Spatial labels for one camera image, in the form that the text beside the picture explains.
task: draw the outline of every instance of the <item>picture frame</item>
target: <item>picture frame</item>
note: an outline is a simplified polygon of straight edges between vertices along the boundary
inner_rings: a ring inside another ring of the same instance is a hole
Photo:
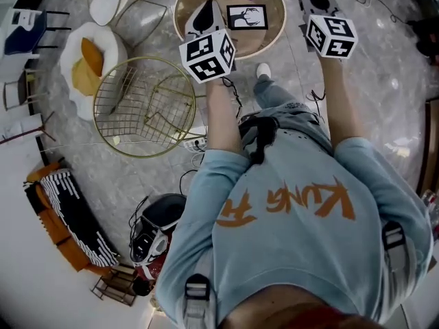
[[[265,5],[228,5],[227,26],[231,30],[268,29],[267,9]]]

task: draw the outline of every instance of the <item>shoulder strap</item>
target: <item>shoulder strap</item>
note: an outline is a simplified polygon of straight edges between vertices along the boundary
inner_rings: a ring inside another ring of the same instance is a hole
[[[388,222],[382,230],[384,261],[379,323],[383,323],[394,309],[409,296],[416,283],[416,249],[401,225]]]
[[[198,260],[194,274],[185,285],[185,294],[176,306],[177,324],[184,329],[214,329],[217,302],[209,276],[213,264],[213,249]]]

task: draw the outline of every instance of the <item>white cushion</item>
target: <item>white cushion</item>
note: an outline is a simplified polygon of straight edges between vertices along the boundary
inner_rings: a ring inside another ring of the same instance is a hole
[[[101,27],[93,22],[87,22],[70,33],[66,46],[60,57],[61,74],[69,86],[69,99],[76,104],[78,116],[86,121],[93,120],[93,97],[84,96],[73,87],[71,70],[73,65],[82,58],[82,38],[89,39],[104,55],[102,77],[114,66],[127,60],[126,49],[118,35],[109,27]]]
[[[91,18],[98,25],[109,24],[123,10],[128,0],[121,0],[116,12],[118,2],[119,0],[92,0],[90,4]]]

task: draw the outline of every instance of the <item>orange text print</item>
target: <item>orange text print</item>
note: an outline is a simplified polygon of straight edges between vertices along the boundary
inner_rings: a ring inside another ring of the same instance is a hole
[[[282,211],[289,213],[291,210],[291,199],[302,206],[302,197],[300,196],[298,187],[296,186],[296,194],[293,194],[288,190],[287,183],[284,181],[283,188],[280,188],[277,192],[273,193],[271,190],[268,191],[267,204],[275,206],[267,207],[267,211],[271,213]]]
[[[352,202],[349,199],[348,191],[340,181],[335,179],[335,185],[320,185],[313,184],[316,188],[332,192],[332,195],[326,199],[321,207],[316,211],[315,215],[319,217],[326,217],[332,211],[333,207],[340,201],[342,205],[342,216],[347,219],[355,220],[355,213],[352,207]]]
[[[221,211],[221,216],[225,218],[233,217],[233,219],[229,221],[223,219],[217,219],[216,221],[217,224],[219,224],[222,227],[237,228],[256,220],[257,218],[255,216],[252,215],[244,216],[244,213],[252,209],[252,206],[248,202],[249,198],[250,195],[248,194],[248,191],[246,191],[242,196],[238,207],[236,208],[233,208],[232,200],[227,199]]]

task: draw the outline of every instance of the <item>blue chair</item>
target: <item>blue chair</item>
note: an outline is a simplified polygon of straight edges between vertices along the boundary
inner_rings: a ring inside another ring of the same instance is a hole
[[[33,52],[36,48],[40,49],[56,49],[57,46],[38,46],[44,33],[56,30],[71,30],[67,27],[48,27],[47,14],[67,14],[68,12],[42,11],[36,18],[34,26],[27,31],[23,26],[19,25],[5,40],[5,55],[14,55],[16,53]]]

